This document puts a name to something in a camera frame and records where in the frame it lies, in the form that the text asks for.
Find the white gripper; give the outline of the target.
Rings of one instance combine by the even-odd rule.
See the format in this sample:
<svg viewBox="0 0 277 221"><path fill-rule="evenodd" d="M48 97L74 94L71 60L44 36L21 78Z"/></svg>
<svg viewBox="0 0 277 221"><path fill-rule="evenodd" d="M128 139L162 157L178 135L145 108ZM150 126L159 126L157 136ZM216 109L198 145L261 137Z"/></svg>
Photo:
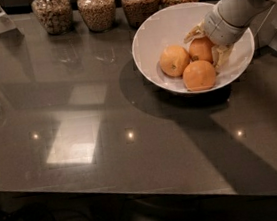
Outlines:
<svg viewBox="0 0 277 221"><path fill-rule="evenodd" d="M183 42L207 36L216 46L212 47L213 65L216 69L229 59L233 43L239 41L248 28L246 17L239 3L220 2L216 4L184 37Z"/></svg>

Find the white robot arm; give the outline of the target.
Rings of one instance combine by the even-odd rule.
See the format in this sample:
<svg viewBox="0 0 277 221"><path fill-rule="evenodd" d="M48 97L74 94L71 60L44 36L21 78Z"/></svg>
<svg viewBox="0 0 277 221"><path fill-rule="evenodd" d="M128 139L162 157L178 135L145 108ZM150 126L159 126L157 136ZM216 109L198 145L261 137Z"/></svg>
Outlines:
<svg viewBox="0 0 277 221"><path fill-rule="evenodd" d="M184 41L208 37L215 45L231 46L239 41L259 14L256 30L259 46L267 45L277 52L277 0L220 0L187 33Z"/></svg>

